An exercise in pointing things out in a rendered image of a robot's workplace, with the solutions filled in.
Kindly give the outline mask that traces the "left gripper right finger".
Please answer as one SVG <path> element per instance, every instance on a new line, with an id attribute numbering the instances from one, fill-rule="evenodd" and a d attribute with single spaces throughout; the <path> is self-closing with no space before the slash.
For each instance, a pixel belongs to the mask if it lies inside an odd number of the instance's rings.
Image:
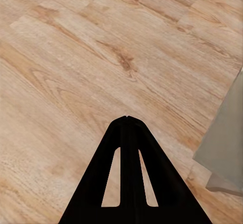
<path id="1" fill-rule="evenodd" d="M 127 117 L 135 224 L 213 224 L 146 124 Z M 147 205 L 139 150 L 158 203 Z"/>

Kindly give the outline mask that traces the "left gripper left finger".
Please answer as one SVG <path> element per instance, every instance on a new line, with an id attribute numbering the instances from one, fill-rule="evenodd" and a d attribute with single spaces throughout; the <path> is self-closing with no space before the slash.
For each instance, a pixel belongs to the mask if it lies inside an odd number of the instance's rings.
<path id="1" fill-rule="evenodd" d="M 101 207 L 120 147 L 120 205 Z M 58 224 L 135 224 L 127 117 L 110 123 Z"/>

